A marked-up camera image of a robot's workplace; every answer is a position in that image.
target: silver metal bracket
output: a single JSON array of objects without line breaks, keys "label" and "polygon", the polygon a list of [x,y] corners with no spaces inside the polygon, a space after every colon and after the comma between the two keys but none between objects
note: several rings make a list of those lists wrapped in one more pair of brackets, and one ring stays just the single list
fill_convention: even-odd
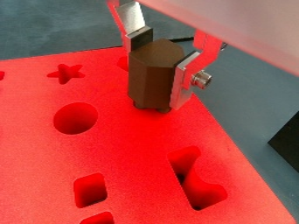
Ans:
[{"label": "silver metal bracket", "polygon": [[173,95],[170,106],[179,109],[191,99],[193,86],[201,89],[211,84],[211,75],[203,69],[218,58],[222,41],[202,31],[197,31],[194,37],[194,46],[201,49],[201,53],[195,52],[175,68]]},{"label": "silver metal bracket", "polygon": [[107,0],[129,52],[154,41],[154,29],[146,25],[141,4],[134,0]]}]

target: red foam board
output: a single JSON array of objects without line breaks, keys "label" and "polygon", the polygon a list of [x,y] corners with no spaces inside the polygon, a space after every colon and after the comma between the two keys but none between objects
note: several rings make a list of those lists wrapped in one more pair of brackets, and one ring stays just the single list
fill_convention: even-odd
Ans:
[{"label": "red foam board", "polygon": [[295,223],[195,97],[134,107],[122,57],[0,61],[0,222]]}]

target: irregular-shaped hole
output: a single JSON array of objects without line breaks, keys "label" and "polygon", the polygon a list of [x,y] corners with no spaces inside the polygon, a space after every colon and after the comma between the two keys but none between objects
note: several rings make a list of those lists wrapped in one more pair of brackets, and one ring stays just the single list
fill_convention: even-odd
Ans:
[{"label": "irregular-shaped hole", "polygon": [[174,173],[195,210],[215,205],[229,197],[222,185],[209,184],[202,180],[194,166],[199,156],[198,147],[189,147],[169,154]]},{"label": "irregular-shaped hole", "polygon": [[83,220],[81,224],[115,224],[114,216],[110,212],[105,212]]}]

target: hexagonal prism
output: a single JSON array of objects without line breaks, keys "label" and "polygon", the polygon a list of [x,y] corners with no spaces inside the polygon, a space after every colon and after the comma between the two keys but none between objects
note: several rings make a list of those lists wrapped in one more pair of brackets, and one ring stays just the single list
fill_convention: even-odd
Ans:
[{"label": "hexagonal prism", "polygon": [[129,54],[129,96],[138,108],[170,111],[175,65],[183,57],[183,48],[163,38]]}]

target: rectangular hole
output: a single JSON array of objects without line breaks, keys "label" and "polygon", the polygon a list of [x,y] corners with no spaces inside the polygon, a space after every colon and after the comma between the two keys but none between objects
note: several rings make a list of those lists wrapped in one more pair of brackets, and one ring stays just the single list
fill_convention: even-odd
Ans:
[{"label": "rectangular hole", "polygon": [[89,217],[81,224],[115,224],[114,216],[110,212],[105,212]]},{"label": "rectangular hole", "polygon": [[101,173],[76,179],[74,183],[75,202],[79,208],[91,206],[109,197],[106,180]]}]

